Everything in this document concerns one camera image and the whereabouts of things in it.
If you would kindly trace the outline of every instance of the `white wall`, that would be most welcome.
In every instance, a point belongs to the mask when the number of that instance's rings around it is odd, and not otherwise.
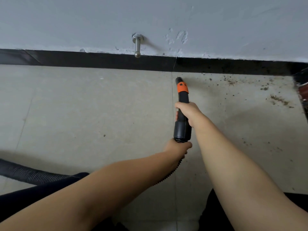
[[[0,48],[133,54],[138,32],[145,55],[308,62],[307,23],[308,0],[0,0]]]

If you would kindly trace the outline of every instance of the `vacuum cleaner hose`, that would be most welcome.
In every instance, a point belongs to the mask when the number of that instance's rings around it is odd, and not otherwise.
[[[0,175],[33,185],[58,181],[70,175],[50,173],[0,159]]]

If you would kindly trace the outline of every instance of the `orange nozzle band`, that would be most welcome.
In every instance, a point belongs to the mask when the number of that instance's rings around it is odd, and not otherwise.
[[[178,93],[181,92],[181,91],[185,91],[185,92],[189,93],[188,87],[187,87],[185,82],[179,82],[176,87],[177,87]]]

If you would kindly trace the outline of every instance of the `metal hook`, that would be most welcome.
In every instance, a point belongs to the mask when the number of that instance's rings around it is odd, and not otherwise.
[[[136,58],[140,58],[140,56],[141,56],[141,54],[140,54],[140,45],[143,43],[144,37],[141,34],[134,33],[132,35],[132,38],[133,38],[133,42],[134,42],[134,44],[136,46],[135,57]]]

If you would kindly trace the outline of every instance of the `black baseboard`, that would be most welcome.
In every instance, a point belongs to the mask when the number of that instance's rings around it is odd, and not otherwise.
[[[138,69],[170,72],[293,75],[308,63],[256,60],[175,58],[44,50],[0,49],[0,64]]]

